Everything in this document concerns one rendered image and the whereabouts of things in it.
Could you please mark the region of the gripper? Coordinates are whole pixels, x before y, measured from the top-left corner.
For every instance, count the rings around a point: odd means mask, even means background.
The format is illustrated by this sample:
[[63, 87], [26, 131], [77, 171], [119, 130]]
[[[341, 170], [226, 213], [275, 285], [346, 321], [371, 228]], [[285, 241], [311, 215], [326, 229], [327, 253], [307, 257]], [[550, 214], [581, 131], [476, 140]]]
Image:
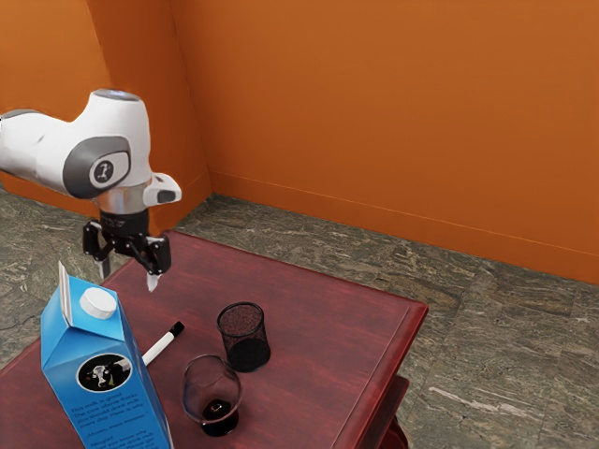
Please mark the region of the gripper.
[[[100, 234], [106, 244], [100, 246]], [[166, 234], [149, 236], [149, 212], [116, 214], [100, 211], [99, 222], [90, 221], [82, 231], [82, 249], [93, 257], [101, 279], [109, 277], [110, 252], [132, 256], [147, 272], [147, 287], [153, 292], [159, 279], [171, 267], [171, 251]]]

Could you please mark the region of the white marker pen black cap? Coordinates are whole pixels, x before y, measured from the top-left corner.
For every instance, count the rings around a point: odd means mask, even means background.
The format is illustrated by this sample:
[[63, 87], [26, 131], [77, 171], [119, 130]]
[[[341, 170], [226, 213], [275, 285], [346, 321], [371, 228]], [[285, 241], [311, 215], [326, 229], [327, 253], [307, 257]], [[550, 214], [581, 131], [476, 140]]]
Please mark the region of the white marker pen black cap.
[[181, 321], [176, 322], [146, 353], [142, 356], [145, 366], [150, 365], [184, 330]]

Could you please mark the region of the blue milk carton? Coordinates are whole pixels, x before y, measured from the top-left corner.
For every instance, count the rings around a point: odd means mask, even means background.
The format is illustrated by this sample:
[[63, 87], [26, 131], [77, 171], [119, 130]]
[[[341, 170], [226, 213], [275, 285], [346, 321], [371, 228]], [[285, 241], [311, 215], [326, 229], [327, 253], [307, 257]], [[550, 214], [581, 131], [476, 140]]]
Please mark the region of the blue milk carton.
[[174, 449], [117, 294], [58, 268], [41, 315], [41, 369], [85, 449]]

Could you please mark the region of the black mesh pen holder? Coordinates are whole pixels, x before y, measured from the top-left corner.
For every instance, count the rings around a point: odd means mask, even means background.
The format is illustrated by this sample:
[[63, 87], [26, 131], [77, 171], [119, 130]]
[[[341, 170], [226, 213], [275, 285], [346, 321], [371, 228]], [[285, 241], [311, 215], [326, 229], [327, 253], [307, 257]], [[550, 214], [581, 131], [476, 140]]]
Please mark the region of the black mesh pen holder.
[[270, 360], [265, 315], [252, 302], [230, 304], [216, 319], [228, 364], [237, 372], [253, 372]]

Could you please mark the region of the dark stemmed wine glass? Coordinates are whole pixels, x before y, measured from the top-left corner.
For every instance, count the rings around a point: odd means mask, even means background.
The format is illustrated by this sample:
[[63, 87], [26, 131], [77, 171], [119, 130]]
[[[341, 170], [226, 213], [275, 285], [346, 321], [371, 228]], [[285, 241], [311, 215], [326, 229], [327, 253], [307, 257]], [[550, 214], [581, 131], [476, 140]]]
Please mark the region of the dark stemmed wine glass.
[[183, 411], [208, 436], [222, 437], [234, 430], [242, 394], [238, 374], [220, 356], [200, 355], [185, 368]]

